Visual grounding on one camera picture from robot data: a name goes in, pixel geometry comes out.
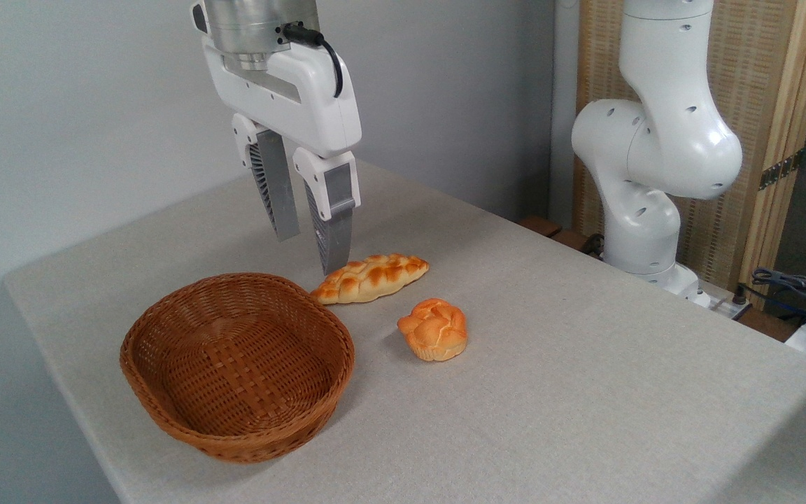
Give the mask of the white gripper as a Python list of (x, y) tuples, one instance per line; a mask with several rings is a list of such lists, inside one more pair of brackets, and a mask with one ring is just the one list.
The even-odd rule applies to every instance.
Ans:
[(343, 85), (336, 97), (335, 68), (324, 49), (293, 43), (272, 54), (266, 70), (246, 71), (210, 38), (201, 42), (218, 96), (237, 112), (232, 118), (236, 147), (255, 177), (277, 239), (284, 242), (299, 233), (285, 137), (308, 149), (298, 147), (293, 162), (305, 182), (323, 274), (345, 267), (354, 209), (361, 205), (355, 157), (348, 151), (362, 139), (345, 61), (339, 60)]

